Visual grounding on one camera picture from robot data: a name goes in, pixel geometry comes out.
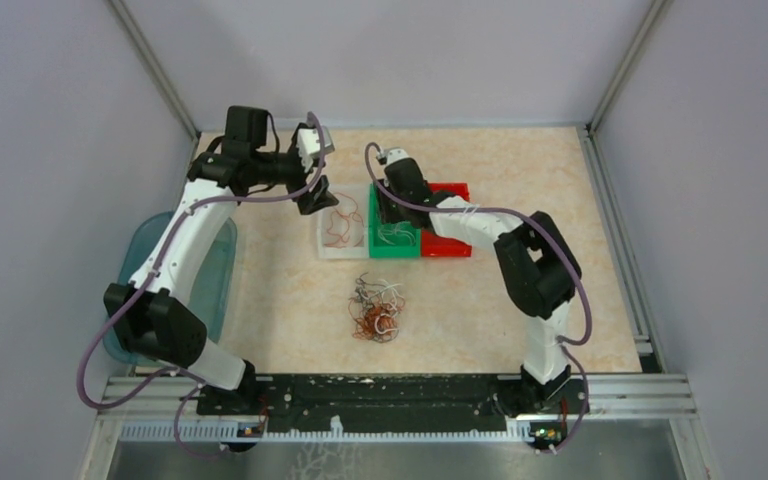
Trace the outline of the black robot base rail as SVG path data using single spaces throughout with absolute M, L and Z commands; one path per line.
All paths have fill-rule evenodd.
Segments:
M 271 374 L 196 399 L 202 416 L 252 415 L 269 433 L 502 433 L 521 416 L 570 425 L 589 409 L 582 380 L 545 393 L 519 374 Z

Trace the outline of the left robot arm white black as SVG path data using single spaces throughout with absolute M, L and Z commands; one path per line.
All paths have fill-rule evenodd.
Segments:
M 308 113 L 287 148 L 275 138 L 273 115 L 231 106 L 225 131 L 192 162 L 172 219 L 143 264 L 104 294 L 109 324 L 122 349 L 162 364 L 220 394 L 237 414 L 260 399 L 254 365 L 210 339 L 190 309 L 196 277 L 221 228 L 243 204 L 291 201 L 303 215 L 337 205 L 323 170 L 333 142 Z

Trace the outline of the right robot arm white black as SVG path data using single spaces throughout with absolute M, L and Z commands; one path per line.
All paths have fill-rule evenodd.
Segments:
M 508 415 L 548 412 L 562 398 L 571 375 L 564 353 L 572 299 L 581 268 L 553 219 L 537 211 L 482 208 L 452 192 L 434 192 L 418 163 L 401 150 L 380 155 L 383 180 L 378 196 L 388 221 L 407 221 L 438 237 L 495 254 L 506 292 L 525 315 L 526 349 L 520 385 L 497 395 Z

